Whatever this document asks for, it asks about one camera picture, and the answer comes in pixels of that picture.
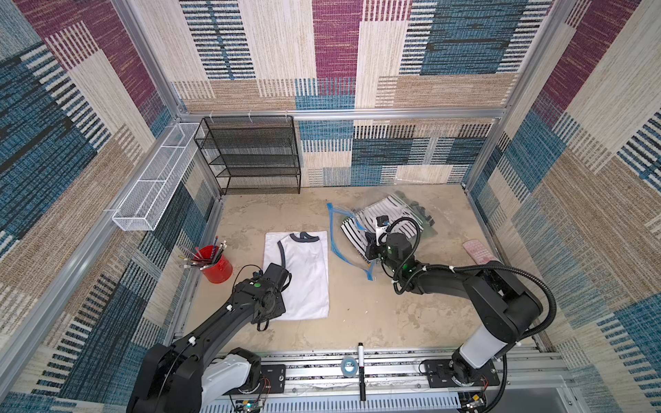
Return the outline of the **clear vacuum bag blue zip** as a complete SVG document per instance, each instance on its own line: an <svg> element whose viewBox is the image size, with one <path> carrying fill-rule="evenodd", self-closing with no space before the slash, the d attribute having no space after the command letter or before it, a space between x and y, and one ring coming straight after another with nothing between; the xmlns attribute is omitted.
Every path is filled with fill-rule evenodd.
<svg viewBox="0 0 661 413"><path fill-rule="evenodd" d="M344 263L365 273L368 280L375 279L379 266L376 259L370 260L366 255L370 244L385 244L391 233L400 233L412 243L437 235L435 220L426 208L401 191L386 194L361 208L351 209L330 202L326 206L330 250Z"/></svg>

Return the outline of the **white tank top navy trim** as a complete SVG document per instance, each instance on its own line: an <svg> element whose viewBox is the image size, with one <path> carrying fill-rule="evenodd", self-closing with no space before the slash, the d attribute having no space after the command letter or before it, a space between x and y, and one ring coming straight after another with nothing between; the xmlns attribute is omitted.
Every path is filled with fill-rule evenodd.
<svg viewBox="0 0 661 413"><path fill-rule="evenodd" d="M327 232L269 232L265 236L263 266L285 268L291 281L282 292L286 312L279 321L327 318L330 313L329 249Z"/></svg>

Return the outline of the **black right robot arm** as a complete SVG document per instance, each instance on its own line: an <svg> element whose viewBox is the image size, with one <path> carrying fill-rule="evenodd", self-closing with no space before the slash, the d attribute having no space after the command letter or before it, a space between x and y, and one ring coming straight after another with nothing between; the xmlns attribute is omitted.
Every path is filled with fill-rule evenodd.
<svg viewBox="0 0 661 413"><path fill-rule="evenodd" d="M498 261L466 267L422 263L415 258L417 246L401 233L369 232L366 238L366 258L392 270L397 295L445 294L472 303L481 325L452 355L449 369L457 385L473 385L489 361L555 320L553 292L524 270Z"/></svg>

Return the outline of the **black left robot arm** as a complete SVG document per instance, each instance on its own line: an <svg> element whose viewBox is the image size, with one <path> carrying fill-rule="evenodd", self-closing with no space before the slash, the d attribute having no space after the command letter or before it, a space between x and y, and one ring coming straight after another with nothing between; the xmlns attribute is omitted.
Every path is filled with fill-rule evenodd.
<svg viewBox="0 0 661 413"><path fill-rule="evenodd" d="M242 348L215 361L247 324L267 328L286 312L282 292L292 275L271 263L237 283L228 301L187 336L148 350L128 412L198 412L227 392L254 392L262 381L261 357Z"/></svg>

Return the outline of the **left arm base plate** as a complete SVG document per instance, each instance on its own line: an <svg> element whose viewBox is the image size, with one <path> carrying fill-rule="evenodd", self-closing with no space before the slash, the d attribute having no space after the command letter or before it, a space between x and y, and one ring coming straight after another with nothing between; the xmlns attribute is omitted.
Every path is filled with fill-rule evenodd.
<svg viewBox="0 0 661 413"><path fill-rule="evenodd" d="M248 395L283 394L287 378L287 368L284 364L263 365L258 377L258 383L249 388Z"/></svg>

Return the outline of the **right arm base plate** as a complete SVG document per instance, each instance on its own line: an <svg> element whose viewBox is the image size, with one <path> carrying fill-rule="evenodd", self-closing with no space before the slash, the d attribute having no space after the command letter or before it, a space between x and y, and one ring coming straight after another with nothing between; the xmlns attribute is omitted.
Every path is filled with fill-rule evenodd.
<svg viewBox="0 0 661 413"><path fill-rule="evenodd" d="M482 368L473 368L463 361L452 359L428 359L418 366L428 380L430 388L499 386L501 380L492 361Z"/></svg>

